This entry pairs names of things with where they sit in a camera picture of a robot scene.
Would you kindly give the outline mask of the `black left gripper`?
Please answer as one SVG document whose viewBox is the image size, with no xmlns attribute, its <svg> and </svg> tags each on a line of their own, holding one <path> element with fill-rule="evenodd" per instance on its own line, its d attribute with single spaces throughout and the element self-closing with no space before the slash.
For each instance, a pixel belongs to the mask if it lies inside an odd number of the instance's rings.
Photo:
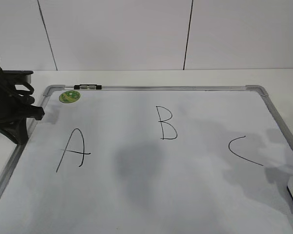
<svg viewBox="0 0 293 234">
<path fill-rule="evenodd" d="M 34 88 L 31 84 L 9 82 L 0 70 L 0 133 L 15 144 L 26 144 L 28 132 L 26 120 L 41 120 L 42 107 L 34 105 Z"/>
</svg>

